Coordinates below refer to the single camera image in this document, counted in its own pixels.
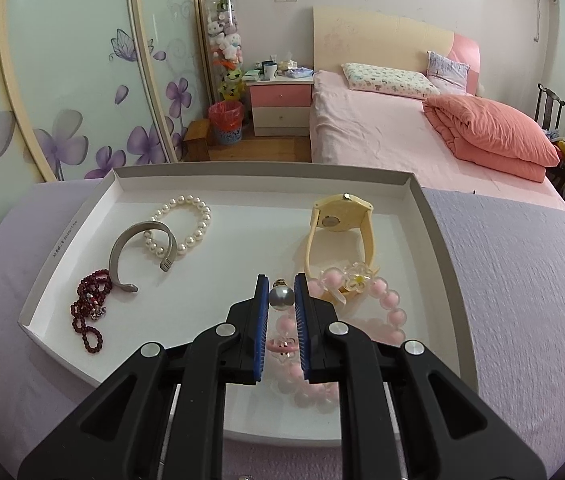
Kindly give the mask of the white mug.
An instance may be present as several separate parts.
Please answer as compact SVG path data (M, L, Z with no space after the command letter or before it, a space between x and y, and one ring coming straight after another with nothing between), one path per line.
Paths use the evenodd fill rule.
M276 79L278 65L274 61L265 61L262 63L263 79L272 81Z

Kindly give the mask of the dark wooden chair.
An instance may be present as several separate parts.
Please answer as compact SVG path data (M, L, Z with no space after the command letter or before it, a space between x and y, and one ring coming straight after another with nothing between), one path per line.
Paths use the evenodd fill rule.
M537 84L537 88L534 120L544 130L558 130L565 101L543 84Z

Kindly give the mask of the floral sliding wardrobe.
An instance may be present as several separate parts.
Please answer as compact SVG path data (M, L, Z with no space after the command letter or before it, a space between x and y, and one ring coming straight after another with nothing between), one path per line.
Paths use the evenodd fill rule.
M0 0L0 222L33 185L181 159L199 0Z

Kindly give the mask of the red waste bin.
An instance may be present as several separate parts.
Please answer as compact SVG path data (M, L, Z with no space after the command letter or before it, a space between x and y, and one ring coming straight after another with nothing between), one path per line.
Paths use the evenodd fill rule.
M242 140L244 106L240 101L222 101L209 108L209 120L220 145L232 145Z

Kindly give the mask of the pink white nightstand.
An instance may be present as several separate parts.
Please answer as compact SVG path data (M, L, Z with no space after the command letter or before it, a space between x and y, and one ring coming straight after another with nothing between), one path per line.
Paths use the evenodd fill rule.
M254 135L308 136L309 111L313 102L314 78L289 78L249 81Z

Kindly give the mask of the clear tube of plush toys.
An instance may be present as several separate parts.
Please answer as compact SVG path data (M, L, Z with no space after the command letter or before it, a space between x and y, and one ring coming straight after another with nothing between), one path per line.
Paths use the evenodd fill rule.
M244 93L238 0L204 0L204 31L215 101L240 101Z

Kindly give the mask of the beige pink headboard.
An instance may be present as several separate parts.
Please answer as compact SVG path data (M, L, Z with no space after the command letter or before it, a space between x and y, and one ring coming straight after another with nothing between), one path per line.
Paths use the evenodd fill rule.
M313 9L314 69L337 73L348 62L424 73L433 51L470 67L467 91L479 89L476 41L435 25L337 6Z

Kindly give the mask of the purple patterned pillow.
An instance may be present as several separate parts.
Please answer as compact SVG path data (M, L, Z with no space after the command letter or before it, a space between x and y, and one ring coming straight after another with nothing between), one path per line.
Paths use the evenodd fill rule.
M470 67L439 53L427 52L427 79L441 94L467 94Z

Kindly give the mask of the floral white pillow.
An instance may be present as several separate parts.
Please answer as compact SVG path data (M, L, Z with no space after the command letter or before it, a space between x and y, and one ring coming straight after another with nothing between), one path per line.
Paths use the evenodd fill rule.
M363 63L344 63L341 67L351 90L420 101L439 95L439 89L419 72Z

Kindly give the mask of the grey cuff bangle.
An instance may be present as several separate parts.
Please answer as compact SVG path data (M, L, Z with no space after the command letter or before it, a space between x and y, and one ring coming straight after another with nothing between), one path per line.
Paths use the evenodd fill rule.
M147 257L142 253L140 243L135 242L135 238L144 235L145 232L158 231L166 236L168 242L163 249L159 259L159 268L162 272L168 273L174 264L177 254L177 240L173 231L163 222L156 220L141 221L132 224L123 231L115 240L109 260L108 270L111 282L114 287L123 292L134 294L138 292L138 286L132 282L126 283L120 274L120 264L124 271L137 271L140 263L148 262Z

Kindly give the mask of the grey cardboard tray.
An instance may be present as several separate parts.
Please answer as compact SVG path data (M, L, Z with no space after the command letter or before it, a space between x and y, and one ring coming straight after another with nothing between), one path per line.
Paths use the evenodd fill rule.
M186 344L223 322L232 304L253 295L258 275L292 281L304 270L314 203L352 193L373 205L375 267L401 297L405 333L422 341L468 385L477 373L465 306L433 209L406 172L284 162L191 162L123 168L108 174L74 214L51 249L21 311L22 330L48 356L92 385L103 382L141 344ZM104 346L87 352L70 307L84 276L108 264L118 236L148 220L171 198L193 195L211 208L199 247L168 273L148 262L121 278L98 327ZM316 233L311 270L345 266L363 255L358 232Z

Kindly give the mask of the large pearl pendant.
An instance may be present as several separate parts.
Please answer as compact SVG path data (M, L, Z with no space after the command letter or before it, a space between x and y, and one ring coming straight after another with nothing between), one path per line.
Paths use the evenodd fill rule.
M284 281L278 278L274 281L272 288L268 292L269 306L277 311L285 311L295 304L294 290Z

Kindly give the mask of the yellow wrist watch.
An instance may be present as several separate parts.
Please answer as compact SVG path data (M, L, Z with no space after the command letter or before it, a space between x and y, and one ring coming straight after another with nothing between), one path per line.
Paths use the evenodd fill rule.
M311 292L317 292L321 298L330 297L342 306L366 292L371 280L378 274L378 269L373 265L375 232L372 214L373 205L370 202L348 192L331 195L314 203L304 252L304 271ZM344 269L331 266L315 274L311 270L311 250L319 230L337 234L358 231L363 244L363 260L353 262Z

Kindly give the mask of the folded coral duvet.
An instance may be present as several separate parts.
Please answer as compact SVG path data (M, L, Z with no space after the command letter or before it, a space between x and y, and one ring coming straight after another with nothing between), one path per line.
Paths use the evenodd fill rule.
M478 96L429 96L427 121L465 162L540 183L560 157L542 128L515 108Z

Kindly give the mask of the bed with pink sheet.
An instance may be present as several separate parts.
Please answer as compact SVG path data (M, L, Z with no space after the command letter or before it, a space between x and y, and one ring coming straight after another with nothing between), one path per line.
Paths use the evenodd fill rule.
M565 210L548 180L524 180L453 156L420 101L352 90L338 73L314 76L309 138L317 164L411 172L424 188Z

